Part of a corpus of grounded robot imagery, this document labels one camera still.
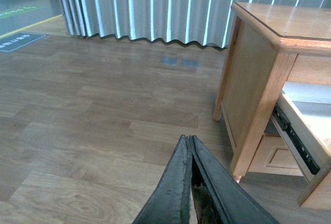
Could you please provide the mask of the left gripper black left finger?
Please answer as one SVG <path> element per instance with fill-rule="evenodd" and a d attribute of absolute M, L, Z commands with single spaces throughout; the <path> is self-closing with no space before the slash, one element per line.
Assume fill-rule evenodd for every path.
<path fill-rule="evenodd" d="M 133 222 L 189 223 L 191 178 L 191 146 L 182 135 L 156 189 Z"/>

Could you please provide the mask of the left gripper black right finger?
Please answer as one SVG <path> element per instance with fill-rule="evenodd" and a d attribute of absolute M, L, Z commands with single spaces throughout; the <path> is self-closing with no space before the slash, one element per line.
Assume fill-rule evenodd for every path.
<path fill-rule="evenodd" d="M 197 136 L 190 136 L 189 141 L 193 152 L 191 189 L 198 223 L 278 223 Z"/>

